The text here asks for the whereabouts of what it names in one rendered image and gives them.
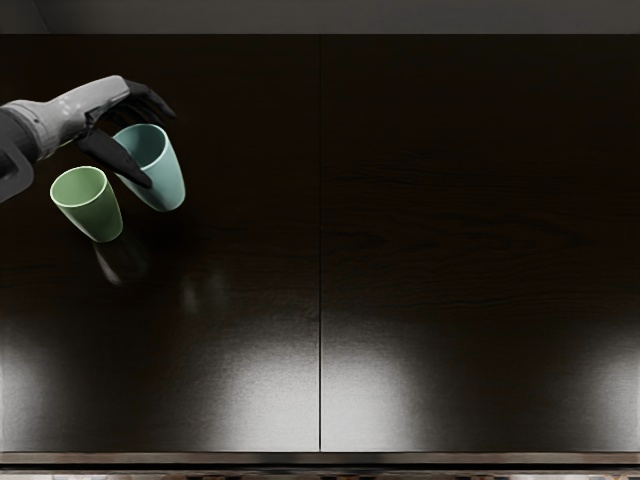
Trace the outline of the teal cup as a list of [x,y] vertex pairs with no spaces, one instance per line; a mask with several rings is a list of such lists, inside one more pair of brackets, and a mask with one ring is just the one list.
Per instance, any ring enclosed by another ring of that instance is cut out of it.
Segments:
[[154,124],[136,124],[119,131],[113,139],[127,150],[152,181],[151,188],[144,188],[118,175],[127,188],[158,212],[177,209],[185,200],[186,189],[167,133]]

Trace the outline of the green cup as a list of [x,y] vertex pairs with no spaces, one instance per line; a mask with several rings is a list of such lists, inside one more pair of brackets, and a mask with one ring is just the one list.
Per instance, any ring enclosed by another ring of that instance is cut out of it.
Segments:
[[54,180],[49,193],[63,215],[94,242],[110,242],[122,233],[119,204],[101,169],[80,166],[67,170]]

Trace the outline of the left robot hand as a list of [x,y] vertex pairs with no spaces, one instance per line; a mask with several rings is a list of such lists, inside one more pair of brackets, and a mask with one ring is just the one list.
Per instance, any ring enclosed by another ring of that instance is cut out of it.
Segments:
[[130,117],[161,126],[158,112],[176,117],[150,87],[119,75],[94,80],[46,102],[14,100],[0,105],[0,109],[14,115],[33,134],[39,151],[34,168],[73,143],[92,160],[144,188],[152,186],[151,179],[124,147],[98,127],[98,122],[109,120],[123,126],[125,118]]

